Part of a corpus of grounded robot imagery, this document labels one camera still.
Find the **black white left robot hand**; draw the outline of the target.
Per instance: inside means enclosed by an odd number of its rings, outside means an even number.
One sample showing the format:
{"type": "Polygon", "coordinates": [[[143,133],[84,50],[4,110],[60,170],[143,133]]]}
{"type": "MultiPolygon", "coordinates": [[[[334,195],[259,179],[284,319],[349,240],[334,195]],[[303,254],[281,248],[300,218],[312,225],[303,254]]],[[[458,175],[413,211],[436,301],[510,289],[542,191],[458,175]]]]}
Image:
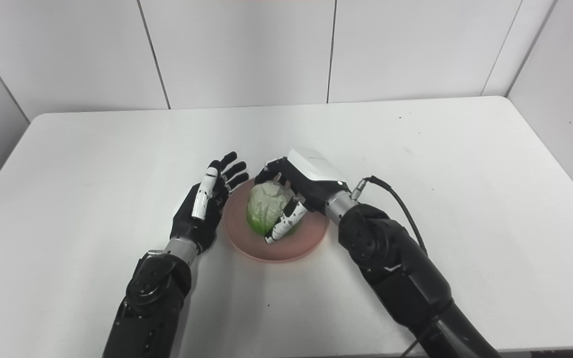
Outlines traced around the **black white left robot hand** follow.
{"type": "Polygon", "coordinates": [[[247,163],[232,151],[220,160],[213,160],[200,182],[194,184],[173,217],[170,238],[185,239],[203,254],[216,239],[224,206],[231,194],[250,179],[247,163]]]}

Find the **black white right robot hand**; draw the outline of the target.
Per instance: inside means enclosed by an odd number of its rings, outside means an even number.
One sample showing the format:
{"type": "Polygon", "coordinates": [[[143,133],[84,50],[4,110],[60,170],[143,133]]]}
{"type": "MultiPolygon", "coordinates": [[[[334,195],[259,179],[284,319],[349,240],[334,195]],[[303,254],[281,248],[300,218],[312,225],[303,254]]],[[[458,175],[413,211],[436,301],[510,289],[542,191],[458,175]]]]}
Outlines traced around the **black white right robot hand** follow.
{"type": "Polygon", "coordinates": [[[273,179],[288,183],[294,197],[266,232],[265,241],[269,244],[286,236],[309,212],[322,213],[339,224],[346,213],[359,204],[343,175],[313,149],[292,149],[288,156],[266,163],[254,183],[259,185],[273,179]]]}

